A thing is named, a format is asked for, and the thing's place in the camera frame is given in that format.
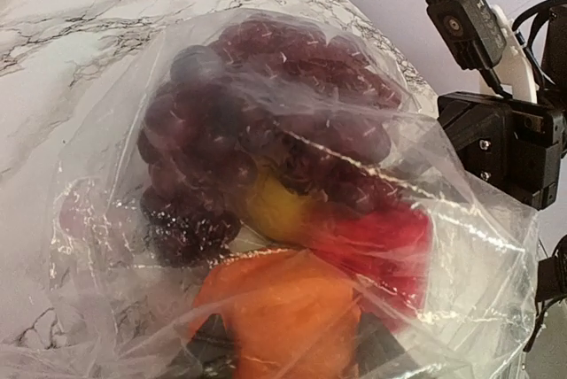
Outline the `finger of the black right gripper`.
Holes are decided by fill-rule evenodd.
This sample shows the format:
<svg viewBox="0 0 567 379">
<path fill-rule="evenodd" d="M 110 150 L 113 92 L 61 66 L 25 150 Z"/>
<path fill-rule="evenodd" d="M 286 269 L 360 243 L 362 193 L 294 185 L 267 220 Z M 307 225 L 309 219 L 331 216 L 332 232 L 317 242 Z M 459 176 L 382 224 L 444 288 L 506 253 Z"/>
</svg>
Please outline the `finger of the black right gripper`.
<svg viewBox="0 0 567 379">
<path fill-rule="evenodd" d="M 466 171 L 482 180 L 508 172 L 509 104 L 466 92 L 440 96 L 438 122 Z"/>
</svg>

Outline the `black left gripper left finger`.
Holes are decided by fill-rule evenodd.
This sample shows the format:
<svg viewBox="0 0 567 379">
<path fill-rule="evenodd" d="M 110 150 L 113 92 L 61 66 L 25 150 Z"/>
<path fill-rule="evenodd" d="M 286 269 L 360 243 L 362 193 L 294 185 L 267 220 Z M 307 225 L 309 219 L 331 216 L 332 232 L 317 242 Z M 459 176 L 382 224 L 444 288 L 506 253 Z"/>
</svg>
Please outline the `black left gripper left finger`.
<svg viewBox="0 0 567 379">
<path fill-rule="evenodd" d="M 210 315 L 188 342 L 191 366 L 187 378 L 232 378 L 236 371 L 236 347 L 219 314 Z"/>
</svg>

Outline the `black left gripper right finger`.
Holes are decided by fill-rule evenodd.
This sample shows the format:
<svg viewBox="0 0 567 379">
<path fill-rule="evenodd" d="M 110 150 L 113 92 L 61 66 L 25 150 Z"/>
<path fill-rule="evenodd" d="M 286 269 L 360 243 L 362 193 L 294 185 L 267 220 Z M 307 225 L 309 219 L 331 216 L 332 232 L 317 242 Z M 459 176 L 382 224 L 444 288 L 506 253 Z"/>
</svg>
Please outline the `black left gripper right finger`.
<svg viewBox="0 0 567 379">
<path fill-rule="evenodd" d="M 356 361 L 360 378 L 425 378 L 424 368 L 373 313 L 361 315 Z"/>
</svg>

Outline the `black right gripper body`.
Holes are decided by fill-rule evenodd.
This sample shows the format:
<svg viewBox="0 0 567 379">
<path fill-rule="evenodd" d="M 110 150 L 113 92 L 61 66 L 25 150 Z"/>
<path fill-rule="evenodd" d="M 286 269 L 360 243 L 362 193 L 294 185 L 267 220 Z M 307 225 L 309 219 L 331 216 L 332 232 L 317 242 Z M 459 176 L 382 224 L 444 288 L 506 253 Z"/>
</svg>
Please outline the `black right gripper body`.
<svg viewBox="0 0 567 379">
<path fill-rule="evenodd" d="M 547 105 L 498 97 L 509 104 L 508 172 L 491 184 L 536 210 L 556 200 L 563 155 L 563 112 Z"/>
</svg>

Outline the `clear zip top bag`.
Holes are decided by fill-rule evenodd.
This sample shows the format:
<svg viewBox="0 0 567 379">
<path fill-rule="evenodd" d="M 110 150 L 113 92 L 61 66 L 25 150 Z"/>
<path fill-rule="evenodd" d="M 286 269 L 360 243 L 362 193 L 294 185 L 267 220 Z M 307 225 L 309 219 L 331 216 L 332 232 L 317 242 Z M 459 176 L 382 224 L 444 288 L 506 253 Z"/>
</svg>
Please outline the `clear zip top bag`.
<svg viewBox="0 0 567 379">
<path fill-rule="evenodd" d="M 4 378 L 495 378 L 532 335 L 533 211 L 321 22 L 168 27 L 46 180 Z"/>
</svg>

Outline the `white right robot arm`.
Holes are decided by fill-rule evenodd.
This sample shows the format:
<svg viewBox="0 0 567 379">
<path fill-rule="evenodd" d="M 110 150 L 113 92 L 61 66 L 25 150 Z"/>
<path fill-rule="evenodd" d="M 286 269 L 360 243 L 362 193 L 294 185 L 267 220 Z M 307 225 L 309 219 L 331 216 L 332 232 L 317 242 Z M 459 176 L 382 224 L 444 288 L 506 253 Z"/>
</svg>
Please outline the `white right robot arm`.
<svg viewBox="0 0 567 379">
<path fill-rule="evenodd" d="M 440 126 L 464 168 L 524 205 L 557 196 L 566 156 L 566 0 L 513 20 L 486 0 L 426 0 L 457 65 L 480 73 L 487 94 L 438 99 Z"/>
</svg>

